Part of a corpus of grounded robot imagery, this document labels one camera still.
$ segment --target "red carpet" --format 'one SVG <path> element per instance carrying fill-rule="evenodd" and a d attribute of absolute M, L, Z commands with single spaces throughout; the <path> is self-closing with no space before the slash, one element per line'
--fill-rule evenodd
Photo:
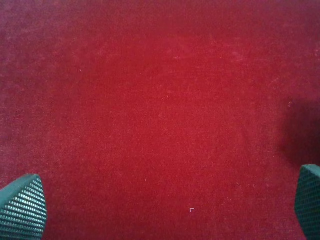
<path fill-rule="evenodd" d="M 40 174 L 43 239 L 304 239 L 320 2 L 67 2 L 0 1 L 0 187 Z"/>

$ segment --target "green mesh material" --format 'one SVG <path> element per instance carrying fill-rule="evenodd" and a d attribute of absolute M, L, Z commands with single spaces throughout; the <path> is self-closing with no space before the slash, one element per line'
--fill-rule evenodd
<path fill-rule="evenodd" d="M 303 165 L 300 169 L 295 214 L 308 240 L 320 240 L 320 167 Z"/>
<path fill-rule="evenodd" d="M 40 240 L 47 221 L 43 185 L 36 174 L 0 190 L 0 240 Z"/>

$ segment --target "floor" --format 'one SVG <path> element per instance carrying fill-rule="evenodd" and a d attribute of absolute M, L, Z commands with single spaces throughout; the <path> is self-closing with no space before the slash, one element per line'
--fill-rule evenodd
<path fill-rule="evenodd" d="M 317 0 L 0 0 L 0 187 L 43 240 L 302 240 Z"/>

